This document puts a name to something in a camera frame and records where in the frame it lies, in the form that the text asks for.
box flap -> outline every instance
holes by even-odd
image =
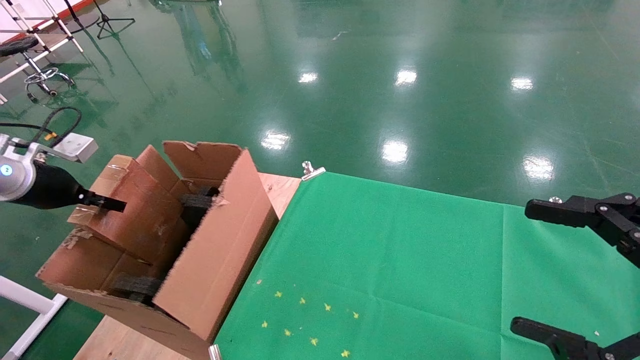
[[[156,148],[151,145],[147,146],[136,158],[136,161],[168,192],[179,180],[178,174],[173,171],[171,166],[162,159]]]
[[[223,180],[242,148],[229,143],[165,141],[164,153],[183,177]]]
[[[278,221],[247,150],[218,198],[154,297],[205,340],[220,327]]]
[[[36,276],[44,282],[97,290],[123,255],[124,252],[94,238],[88,231],[74,229]]]
[[[180,218],[182,204],[137,161],[116,155],[93,183],[97,193],[127,202],[124,212],[78,205],[68,222],[89,229],[134,257],[153,264],[170,230]]]

wooden board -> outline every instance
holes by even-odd
[[[260,174],[267,195],[282,217],[300,185],[300,179]],[[189,360],[139,332],[105,316],[74,360]]]

cardboard box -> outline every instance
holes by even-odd
[[[81,227],[67,237],[37,277],[51,290],[101,311],[192,360],[209,360],[207,348],[278,218],[248,150],[221,143],[163,145],[182,177],[151,146],[136,160],[116,159],[126,165],[119,165],[125,172],[115,183],[114,177],[105,178],[103,172],[92,189],[108,190],[105,195],[127,201],[127,210],[129,204],[136,204],[134,208],[143,214],[135,216],[125,210],[121,216],[109,216],[112,212],[93,211],[90,218],[76,222]],[[132,184],[142,184],[145,191],[126,190]],[[133,229],[137,218],[148,216],[147,210],[138,207],[139,202],[160,194],[169,204],[185,193],[197,193],[202,186],[212,185],[219,186],[220,194],[184,249],[186,226],[173,204],[151,209],[165,223],[173,224],[162,234],[147,222],[140,226],[143,230]],[[161,242],[161,250],[146,252],[136,247],[131,240],[133,233],[152,245]],[[121,274],[161,277],[166,272],[152,299],[153,307],[117,297],[111,289]]]

green screen fabric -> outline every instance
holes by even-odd
[[[640,331],[638,284],[588,229],[325,173],[300,185],[215,343],[225,360],[551,360],[514,316],[606,346]]]

white pipe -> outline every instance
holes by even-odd
[[[0,276],[0,297],[28,307],[40,314],[48,313],[54,305],[51,299],[47,299],[37,292],[29,290],[4,276]]]
[[[27,348],[29,348],[33,340],[35,340],[38,335],[40,335],[42,330],[51,321],[53,316],[58,312],[58,310],[60,310],[62,305],[64,305],[65,301],[67,301],[66,296],[57,294],[53,298],[53,301],[51,301],[54,304],[51,310],[49,310],[49,312],[46,314],[39,315],[36,320],[31,323],[27,330],[18,339],[18,341],[16,341],[11,349],[9,349],[9,352],[7,352],[3,356],[2,360],[18,360],[20,356],[24,354]]]

